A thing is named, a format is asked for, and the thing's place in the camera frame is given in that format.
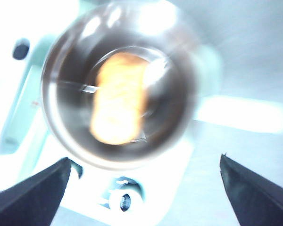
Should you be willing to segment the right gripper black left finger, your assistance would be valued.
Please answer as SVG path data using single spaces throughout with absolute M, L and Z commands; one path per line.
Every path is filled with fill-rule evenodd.
M 49 226 L 64 196 L 71 161 L 58 162 L 0 192 L 0 226 Z

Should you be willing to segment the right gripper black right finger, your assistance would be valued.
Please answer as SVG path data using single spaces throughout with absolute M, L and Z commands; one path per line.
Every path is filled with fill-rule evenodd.
M 220 158 L 225 192 L 241 226 L 283 226 L 283 188 L 225 154 Z

